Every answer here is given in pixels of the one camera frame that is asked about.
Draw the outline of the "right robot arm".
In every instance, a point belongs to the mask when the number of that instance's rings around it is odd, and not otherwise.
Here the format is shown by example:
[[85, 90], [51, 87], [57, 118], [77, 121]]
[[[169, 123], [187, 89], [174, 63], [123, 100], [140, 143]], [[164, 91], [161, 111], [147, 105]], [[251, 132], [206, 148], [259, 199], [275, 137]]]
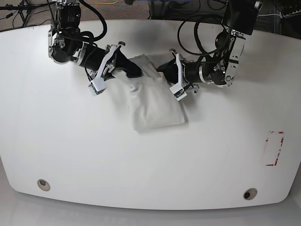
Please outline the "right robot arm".
[[[139, 78], [139, 66], [126, 58], [121, 52], [125, 45], [120, 41], [117, 46], [108, 45], [105, 49], [97, 46], [97, 41], [105, 37], [107, 23], [101, 13], [84, 0], [56, 0], [51, 10], [52, 22], [48, 32], [48, 55], [58, 64], [73, 62], [85, 69], [89, 81], [97, 73], [101, 78], [113, 78], [114, 71], [124, 71], [128, 78]], [[81, 31], [81, 6], [94, 12], [101, 21], [103, 30], [98, 36], [90, 31]]]

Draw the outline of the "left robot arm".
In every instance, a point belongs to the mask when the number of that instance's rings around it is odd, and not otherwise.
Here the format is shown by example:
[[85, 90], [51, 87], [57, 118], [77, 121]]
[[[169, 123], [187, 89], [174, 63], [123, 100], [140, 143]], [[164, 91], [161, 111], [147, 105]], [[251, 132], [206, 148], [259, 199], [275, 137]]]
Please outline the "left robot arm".
[[[193, 35], [199, 52], [182, 49], [198, 56], [198, 60], [189, 61], [171, 49], [174, 58], [157, 69], [171, 84], [170, 90], [177, 99], [187, 92], [197, 93], [200, 83], [215, 84], [220, 88], [232, 85], [244, 50], [245, 35], [252, 34], [262, 3], [261, 0], [229, 0], [223, 16], [196, 16]], [[223, 28], [215, 39], [215, 49], [212, 51], [204, 49], [198, 35], [200, 23], [209, 18], [219, 22]]]

